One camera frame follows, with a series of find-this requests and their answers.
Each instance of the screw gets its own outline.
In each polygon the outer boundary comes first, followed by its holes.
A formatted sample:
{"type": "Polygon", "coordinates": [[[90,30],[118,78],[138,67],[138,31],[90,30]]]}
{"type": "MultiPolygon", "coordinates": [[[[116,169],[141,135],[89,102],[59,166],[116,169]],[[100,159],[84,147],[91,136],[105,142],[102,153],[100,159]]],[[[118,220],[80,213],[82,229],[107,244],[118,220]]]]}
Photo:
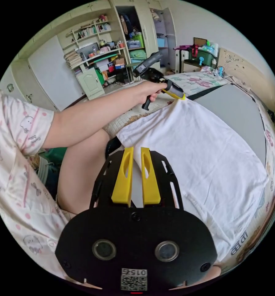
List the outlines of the screw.
{"type": "Polygon", "coordinates": [[[71,268],[71,265],[70,265],[70,263],[68,261],[64,260],[63,265],[64,265],[65,268],[71,268]]]}
{"type": "Polygon", "coordinates": [[[201,267],[200,267],[200,271],[201,272],[206,272],[209,270],[211,264],[210,263],[204,263],[201,267]]]}
{"type": "Polygon", "coordinates": [[[131,214],[131,219],[134,221],[134,222],[138,222],[141,220],[141,217],[137,215],[137,213],[132,213],[131,214]]]}

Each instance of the red bag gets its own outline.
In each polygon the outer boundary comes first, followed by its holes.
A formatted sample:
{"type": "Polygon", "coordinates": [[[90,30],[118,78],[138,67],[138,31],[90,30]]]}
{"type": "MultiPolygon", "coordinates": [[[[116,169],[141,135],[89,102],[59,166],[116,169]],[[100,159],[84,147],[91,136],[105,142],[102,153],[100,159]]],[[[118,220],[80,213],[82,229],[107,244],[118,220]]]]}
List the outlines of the red bag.
{"type": "Polygon", "coordinates": [[[192,46],[191,46],[191,48],[192,48],[192,57],[193,58],[196,58],[197,57],[197,54],[198,54],[198,45],[197,44],[193,44],[192,46]]]}

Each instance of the camera lens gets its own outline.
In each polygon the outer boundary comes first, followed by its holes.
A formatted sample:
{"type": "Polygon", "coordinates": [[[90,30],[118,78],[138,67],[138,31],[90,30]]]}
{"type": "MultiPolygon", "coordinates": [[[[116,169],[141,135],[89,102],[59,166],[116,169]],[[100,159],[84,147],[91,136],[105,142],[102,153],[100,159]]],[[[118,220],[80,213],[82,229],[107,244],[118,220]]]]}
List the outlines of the camera lens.
{"type": "Polygon", "coordinates": [[[170,262],[179,255],[179,247],[173,241],[164,241],[155,249],[155,256],[159,261],[170,262]]]}
{"type": "Polygon", "coordinates": [[[116,247],[109,240],[98,240],[93,244],[92,252],[100,260],[111,260],[116,255],[116,247]]]}

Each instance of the bottle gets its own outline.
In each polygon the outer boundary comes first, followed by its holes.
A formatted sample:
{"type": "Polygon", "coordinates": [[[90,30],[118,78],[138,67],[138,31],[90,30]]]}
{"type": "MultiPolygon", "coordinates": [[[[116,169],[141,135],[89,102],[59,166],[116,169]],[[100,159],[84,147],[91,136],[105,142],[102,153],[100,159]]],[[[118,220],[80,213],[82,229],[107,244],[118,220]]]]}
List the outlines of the bottle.
{"type": "Polygon", "coordinates": [[[212,59],[211,66],[215,69],[215,66],[217,64],[217,61],[215,59],[212,59]]]}

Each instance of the person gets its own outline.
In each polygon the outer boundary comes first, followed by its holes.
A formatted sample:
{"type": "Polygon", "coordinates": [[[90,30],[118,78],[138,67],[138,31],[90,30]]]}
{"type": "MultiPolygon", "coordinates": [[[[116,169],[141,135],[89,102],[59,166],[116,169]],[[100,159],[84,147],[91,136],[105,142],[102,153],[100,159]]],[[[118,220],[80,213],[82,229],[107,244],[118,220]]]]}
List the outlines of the person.
{"type": "Polygon", "coordinates": [[[105,161],[107,123],[166,84],[149,81],[55,113],[0,91],[0,215],[21,248],[42,268],[69,279],[54,252],[68,221],[89,208],[105,161]],[[27,156],[41,148],[68,147],[54,200],[27,156]]]}

